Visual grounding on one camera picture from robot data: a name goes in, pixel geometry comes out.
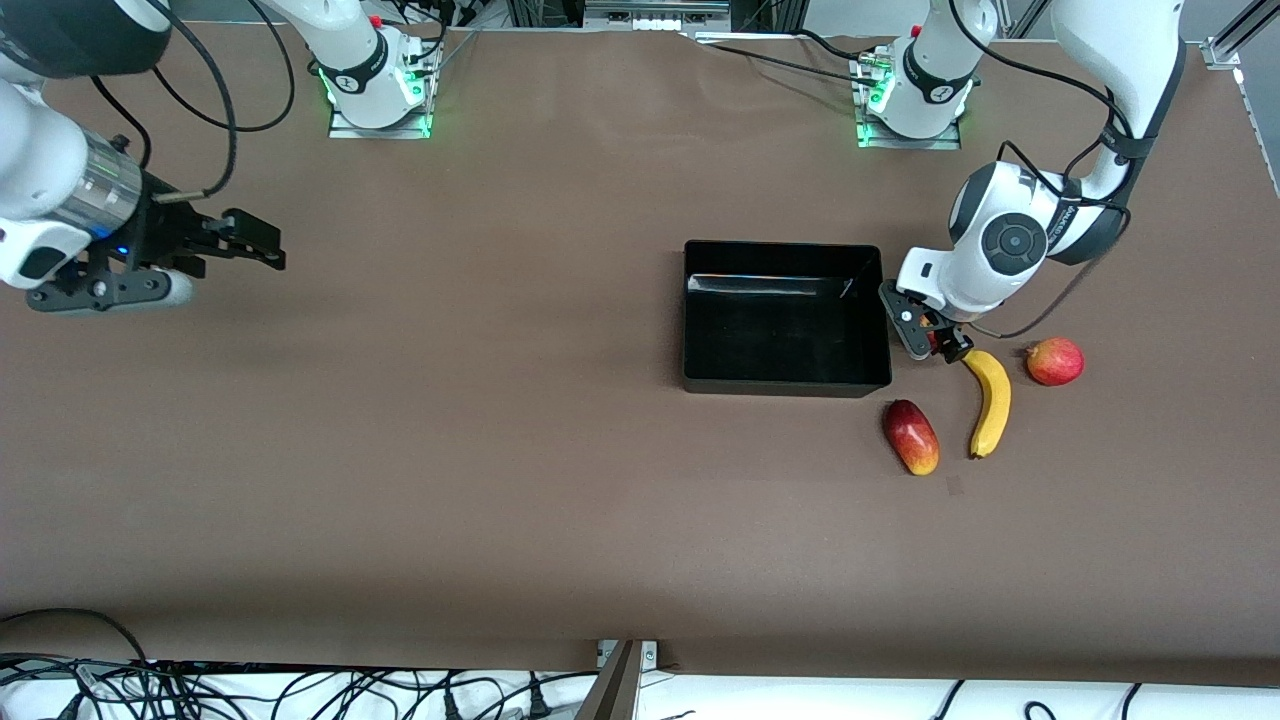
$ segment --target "brown table surface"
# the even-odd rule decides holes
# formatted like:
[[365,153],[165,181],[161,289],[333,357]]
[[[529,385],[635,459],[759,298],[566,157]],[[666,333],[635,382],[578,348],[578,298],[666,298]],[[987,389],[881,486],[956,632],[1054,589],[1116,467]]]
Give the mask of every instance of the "brown table surface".
[[[242,122],[275,113],[265,31],[200,33]],[[892,274],[945,246],[1001,140],[1061,168],[1092,100],[984,61],[963,151],[869,150],[838,81],[668,33],[507,32],[447,69],[430,141],[329,141],[288,36],[297,109],[202,204],[279,225],[287,272],[214,260],[169,313],[0,304],[4,609],[110,611],[157,657],[582,666],[645,637],[686,671],[1280,676],[1280,204],[1230,73],[1189,51],[1129,237],[1037,336],[1076,340],[1085,375],[1041,388],[1020,343],[982,341],[1016,397],[973,461],[977,382],[897,347],[864,400],[684,392],[681,249],[874,243]],[[179,38],[163,67],[216,108]],[[211,182],[220,131],[147,76],[109,85],[157,174]],[[87,82],[50,97],[127,131]],[[937,429],[932,477],[881,434],[896,397]],[[128,652],[79,623],[6,638]]]

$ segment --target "black cable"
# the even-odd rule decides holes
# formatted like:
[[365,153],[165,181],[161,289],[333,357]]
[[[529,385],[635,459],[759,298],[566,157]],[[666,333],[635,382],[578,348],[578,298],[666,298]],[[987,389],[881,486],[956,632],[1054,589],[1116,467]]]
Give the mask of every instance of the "black cable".
[[111,95],[111,91],[102,85],[102,78],[92,76],[88,79],[93,83],[93,88],[97,90],[97,94],[102,96],[102,100],[106,100],[106,104],[114,108],[115,111],[124,118],[124,122],[129,123],[138,133],[138,138],[142,141],[142,158],[138,160],[138,167],[146,169],[147,163],[151,161],[151,133],[147,132],[147,128],[142,124],[142,122],[133,117],[133,113],[128,111],[124,105],[116,100],[114,95]]
[[535,684],[536,685],[545,685],[547,683],[557,683],[559,680],[568,680],[571,678],[594,678],[595,675],[599,675],[599,673],[591,670],[591,671],[585,671],[585,673],[566,673],[563,675],[552,675],[550,678],[543,678],[541,680],[538,680],[538,683],[530,683],[530,684],[527,684],[527,685],[525,685],[522,688],[515,689],[515,691],[504,694],[498,702],[495,702],[495,703],[490,705],[489,707],[484,708],[479,715],[476,715],[475,717],[472,717],[472,720],[483,720],[485,715],[489,715],[494,710],[498,711],[498,715],[495,717],[499,717],[502,715],[502,708],[506,707],[506,705],[508,702],[511,702],[512,700],[515,700],[515,698],[520,697],[521,694],[529,692],[530,689],[532,689],[532,687]]
[[938,708],[938,714],[933,716],[933,720],[943,720],[947,716],[947,712],[951,711],[951,703],[955,701],[956,693],[960,692],[961,685],[964,685],[964,678],[956,680],[955,684],[951,685],[951,689],[947,691],[947,697],[942,698],[942,707]]
[[1028,73],[1032,73],[1033,76],[1039,76],[1039,77],[1046,77],[1046,78],[1050,78],[1050,79],[1056,79],[1057,82],[1066,83],[1066,85],[1069,85],[1069,86],[1071,86],[1071,87],[1074,87],[1076,90],[1080,90],[1080,91],[1084,91],[1084,92],[1089,94],[1091,96],[1093,96],[1094,100],[1097,100],[1098,102],[1102,102],[1103,105],[1106,105],[1107,109],[1111,110],[1111,113],[1115,114],[1115,118],[1117,120],[1120,120],[1120,127],[1124,129],[1124,133],[1126,136],[1129,136],[1129,137],[1133,137],[1133,127],[1129,124],[1129,119],[1125,117],[1124,111],[1121,111],[1120,108],[1116,106],[1116,104],[1114,101],[1111,101],[1111,99],[1108,99],[1106,95],[1098,92],[1093,87],[1089,87],[1088,85],[1085,85],[1085,83],[1083,83],[1083,82],[1080,82],[1080,81],[1078,81],[1078,79],[1075,79],[1073,77],[1066,77],[1064,74],[1055,73],[1052,70],[1044,70],[1044,69],[1037,68],[1034,65],[1028,65],[1027,63],[1019,63],[1018,60],[1012,60],[1010,58],[1006,58],[1006,56],[1001,55],[1000,53],[996,53],[991,47],[987,47],[986,44],[983,44],[980,40],[978,40],[977,37],[974,37],[972,32],[969,32],[969,28],[965,26],[964,20],[960,18],[960,10],[956,9],[956,0],[947,0],[947,4],[951,6],[951,18],[955,19],[956,27],[959,27],[960,32],[964,33],[964,36],[966,38],[969,38],[969,42],[973,42],[973,45],[975,47],[978,47],[979,50],[982,50],[982,53],[984,55],[987,55],[988,58],[991,58],[991,59],[993,59],[993,60],[996,60],[998,63],[1009,65],[1010,68],[1015,68],[1015,69],[1019,69],[1019,70],[1023,70],[1023,72],[1028,72]]
[[138,660],[142,660],[143,662],[146,662],[147,660],[147,653],[142,651],[142,644],[138,642],[138,638],[133,637],[133,633],[131,633],[128,628],[122,625],[119,620],[111,618],[105,612],[99,612],[97,610],[86,610],[83,607],[41,607],[38,610],[27,610],[24,612],[14,612],[13,615],[5,615],[4,618],[0,618],[0,625],[5,623],[12,623],[14,620],[22,620],[23,618],[37,618],[41,615],[72,615],[78,618],[92,618],[93,620],[110,625],[113,630],[115,630],[122,638],[124,638],[124,642],[129,643],[129,647],[133,648],[133,653],[138,656]]
[[1133,702],[1133,696],[1138,694],[1138,688],[1142,683],[1134,683],[1129,692],[1124,693],[1124,702],[1120,703],[1120,720],[1129,720],[1129,703]]
[[1097,149],[1097,146],[1100,146],[1100,145],[1102,145],[1102,138],[1101,137],[1097,138],[1097,140],[1094,140],[1093,142],[1091,142],[1089,146],[1085,147],[1084,150],[1080,150],[1079,155],[1076,155],[1075,158],[1071,158],[1071,161],[1066,164],[1066,169],[1062,170],[1062,177],[1071,177],[1071,170],[1074,170],[1075,167],[1078,164],[1080,164],[1080,160],[1084,160],[1085,158],[1088,158],[1089,152],[1093,152],[1093,150]]
[[[1138,688],[1140,687],[1142,683],[1134,683],[1124,693],[1124,702],[1120,703],[1120,720],[1129,720],[1129,705],[1133,702],[1133,696],[1138,694]],[[1032,710],[1043,710],[1048,720],[1057,720],[1057,715],[1053,715],[1053,711],[1038,700],[1033,700],[1023,706],[1023,720],[1036,720],[1032,717]]]
[[[262,9],[262,6],[257,3],[257,0],[244,0],[244,1],[253,6],[253,12],[257,13],[257,17],[262,18],[262,22],[266,23],[266,29],[271,31],[271,37],[275,38],[275,46],[280,50],[280,58],[284,59],[284,74],[289,79],[289,97],[284,101],[284,109],[280,110],[280,114],[276,115],[275,119],[268,123],[262,123],[260,126],[248,126],[248,127],[241,126],[236,128],[237,132],[262,132],[283,123],[284,119],[289,117],[289,113],[293,111],[293,101],[298,94],[298,83],[297,79],[293,77],[293,60],[289,58],[289,49],[284,46],[284,38],[282,38],[279,31],[275,29],[275,26],[271,23],[271,18],[266,15],[266,10]],[[183,97],[177,90],[174,90],[174,87],[169,85],[169,78],[164,77],[164,73],[160,70],[159,65],[151,68],[151,73],[155,74],[156,79],[160,81],[160,86],[164,87],[165,92],[168,92],[170,97],[177,100],[178,104],[182,105],[183,109],[186,109],[188,113],[196,115],[201,120],[216,128],[227,129],[225,123],[210,118],[209,115],[198,110],[195,105],[188,102],[187,99]]]
[[872,50],[876,50],[876,46],[872,45],[870,47],[865,50],[859,50],[858,53],[846,53],[845,50],[836,47],[831,42],[827,42],[826,37],[818,35],[817,32],[813,32],[812,29],[804,29],[804,28],[794,29],[791,31],[791,35],[796,37],[808,37],[809,40],[822,46],[822,49],[826,50],[827,53],[831,53],[832,55],[842,58],[845,60],[858,60],[864,53],[870,53]]
[[543,684],[538,682],[538,674],[532,670],[529,671],[529,684],[534,685],[529,688],[529,720],[543,720],[552,714],[552,708],[547,705]]
[[[210,197],[227,187],[227,184],[232,181],[232,174],[236,172],[236,150],[238,138],[236,137],[236,108],[232,104],[232,94],[227,88],[227,79],[223,78],[223,70],[218,67],[218,61],[215,61],[214,56],[209,54],[209,50],[205,49],[205,44],[196,37],[196,33],[191,32],[187,23],[182,22],[182,19],[179,19],[178,15],[175,15],[173,10],[170,10],[168,5],[160,0],[146,1],[148,5],[155,8],[157,13],[164,15],[165,19],[169,20],[169,24],[178,28],[178,32],[182,33],[183,37],[187,38],[191,47],[197,55],[200,55],[200,59],[205,61],[205,65],[209,67],[210,74],[214,76],[214,83],[218,85],[218,94],[223,99],[223,109],[227,113],[227,164],[223,167],[223,174],[218,178],[218,181],[198,192],[198,197]],[[179,202],[189,200],[189,195],[191,193],[186,192],[165,193],[156,196],[155,200],[156,202]]]
[[1023,706],[1023,720],[1036,720],[1032,717],[1032,710],[1043,710],[1044,715],[1048,715],[1048,720],[1057,720],[1057,715],[1053,715],[1053,711],[1038,700],[1033,700]]
[[764,60],[765,63],[773,63],[774,65],[782,65],[783,68],[791,68],[791,69],[796,69],[796,70],[801,70],[801,72],[806,72],[806,73],[813,73],[815,76],[833,77],[836,79],[842,79],[842,81],[846,81],[846,82],[854,82],[856,85],[865,85],[868,87],[872,87],[872,86],[876,85],[876,81],[873,81],[872,78],[854,77],[854,76],[847,74],[847,73],[833,73],[831,70],[823,70],[823,69],[819,69],[819,68],[810,68],[809,65],[801,65],[799,63],[792,63],[790,60],[781,60],[778,58],[771,58],[768,55],[760,55],[758,53],[751,53],[750,50],[739,50],[737,47],[727,47],[724,45],[719,45],[719,44],[714,44],[714,42],[709,44],[709,45],[710,45],[710,47],[714,47],[717,50],[723,50],[724,53],[732,53],[735,55],[742,55],[745,58],[755,58],[756,60]]

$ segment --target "apple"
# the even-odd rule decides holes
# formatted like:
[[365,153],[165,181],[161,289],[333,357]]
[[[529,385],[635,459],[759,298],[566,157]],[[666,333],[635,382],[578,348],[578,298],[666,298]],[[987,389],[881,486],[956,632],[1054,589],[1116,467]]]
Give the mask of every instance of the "apple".
[[1065,337],[1051,337],[1027,351],[1027,373],[1043,386],[1065,386],[1084,373],[1084,352]]

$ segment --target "banana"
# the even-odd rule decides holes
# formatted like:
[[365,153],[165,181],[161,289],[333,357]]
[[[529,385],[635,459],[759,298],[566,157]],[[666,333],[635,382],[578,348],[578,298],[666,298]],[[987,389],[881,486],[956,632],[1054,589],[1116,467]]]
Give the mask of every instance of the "banana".
[[992,354],[983,350],[970,350],[964,356],[964,364],[982,386],[982,415],[973,428],[969,455],[986,457],[996,451],[1000,436],[1005,434],[1012,388],[1009,384],[1009,373]]

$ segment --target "black tray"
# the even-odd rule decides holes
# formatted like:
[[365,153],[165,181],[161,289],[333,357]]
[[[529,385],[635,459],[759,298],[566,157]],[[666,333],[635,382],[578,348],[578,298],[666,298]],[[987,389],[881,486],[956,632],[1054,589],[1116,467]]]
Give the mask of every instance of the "black tray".
[[861,397],[892,378],[869,245],[685,243],[685,389]]

